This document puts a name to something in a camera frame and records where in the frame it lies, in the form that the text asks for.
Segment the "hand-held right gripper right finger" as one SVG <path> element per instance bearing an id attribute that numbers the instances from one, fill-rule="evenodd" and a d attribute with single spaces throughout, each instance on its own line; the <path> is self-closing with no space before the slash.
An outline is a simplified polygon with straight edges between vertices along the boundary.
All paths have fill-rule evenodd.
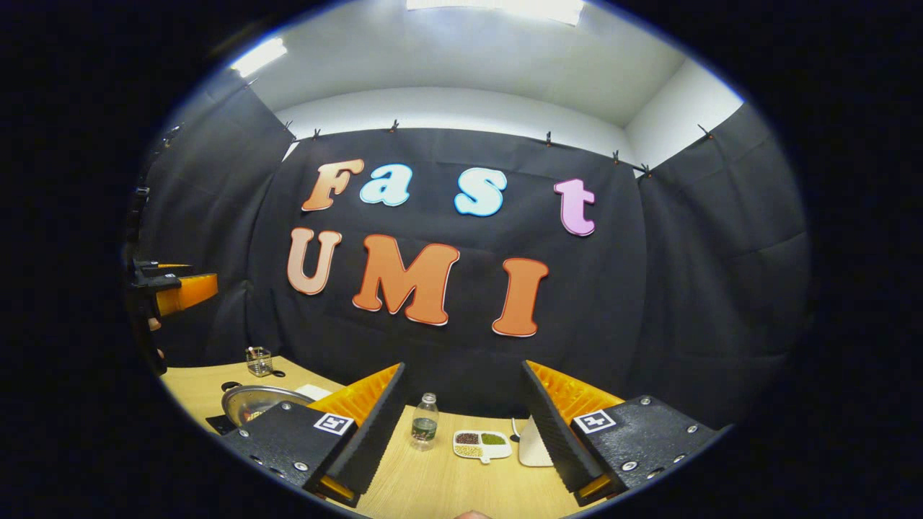
<path id="1" fill-rule="evenodd" d="M 662 479 L 722 437 L 655 397 L 619 398 L 531 360 L 521 367 L 526 408 L 578 505 Z"/>

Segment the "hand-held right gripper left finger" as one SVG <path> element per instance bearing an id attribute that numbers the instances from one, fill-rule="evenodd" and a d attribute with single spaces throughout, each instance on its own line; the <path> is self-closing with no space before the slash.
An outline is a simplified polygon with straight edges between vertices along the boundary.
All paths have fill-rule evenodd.
<path id="1" fill-rule="evenodd" d="M 405 410 L 405 369 L 395 364 L 312 403 L 267 386 L 231 389 L 221 403 L 233 428 L 221 443 L 304 492 L 355 507 Z"/>

